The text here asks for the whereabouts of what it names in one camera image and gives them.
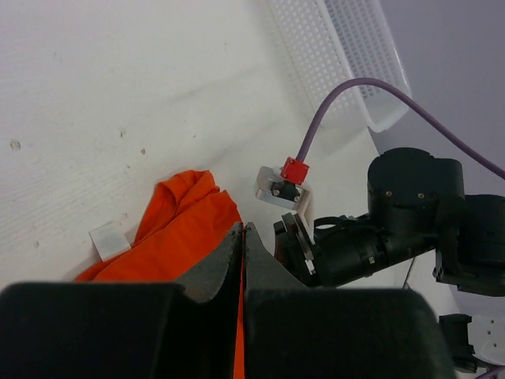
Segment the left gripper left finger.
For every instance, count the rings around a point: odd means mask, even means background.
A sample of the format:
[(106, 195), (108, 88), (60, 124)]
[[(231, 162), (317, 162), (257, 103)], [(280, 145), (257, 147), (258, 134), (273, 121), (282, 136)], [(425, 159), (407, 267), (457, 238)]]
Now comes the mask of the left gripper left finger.
[(243, 226), (158, 283), (24, 282), (1, 293), (4, 378), (231, 378)]

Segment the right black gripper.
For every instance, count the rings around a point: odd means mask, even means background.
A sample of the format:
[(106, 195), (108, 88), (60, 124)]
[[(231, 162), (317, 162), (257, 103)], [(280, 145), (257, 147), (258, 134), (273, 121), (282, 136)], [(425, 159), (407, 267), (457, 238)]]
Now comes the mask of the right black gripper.
[(465, 208), (462, 165), (417, 148), (395, 148), (368, 168), (368, 211), (329, 216), (309, 232), (298, 215), (275, 223), (275, 258), (307, 287), (339, 287), (423, 253), (436, 271), (458, 268)]

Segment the orange t shirt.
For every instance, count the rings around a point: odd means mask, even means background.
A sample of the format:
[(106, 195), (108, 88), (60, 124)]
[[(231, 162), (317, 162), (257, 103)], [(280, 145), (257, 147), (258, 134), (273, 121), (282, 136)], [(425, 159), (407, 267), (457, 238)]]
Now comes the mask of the orange t shirt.
[(210, 171), (188, 170), (156, 185), (132, 247), (104, 258), (77, 282), (177, 279), (216, 249), (241, 217)]

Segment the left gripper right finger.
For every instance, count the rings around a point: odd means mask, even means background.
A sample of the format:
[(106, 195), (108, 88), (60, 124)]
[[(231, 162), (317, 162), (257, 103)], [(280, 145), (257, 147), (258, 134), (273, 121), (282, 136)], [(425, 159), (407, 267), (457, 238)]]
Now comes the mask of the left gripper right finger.
[(247, 378), (452, 378), (436, 316), (421, 295), (393, 288), (310, 289), (243, 239)]

